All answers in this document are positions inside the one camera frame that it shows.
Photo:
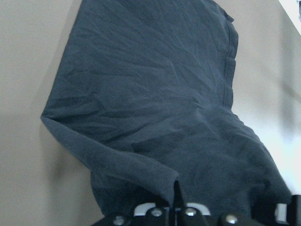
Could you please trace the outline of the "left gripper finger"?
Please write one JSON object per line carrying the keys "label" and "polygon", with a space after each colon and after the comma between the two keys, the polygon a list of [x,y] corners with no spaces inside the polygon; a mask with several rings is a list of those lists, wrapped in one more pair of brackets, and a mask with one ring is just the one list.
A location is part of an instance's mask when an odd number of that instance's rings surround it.
{"label": "left gripper finger", "polygon": [[186,206],[185,199],[183,197],[181,185],[179,181],[174,182],[174,202],[173,202],[173,208],[175,210],[182,209]]}

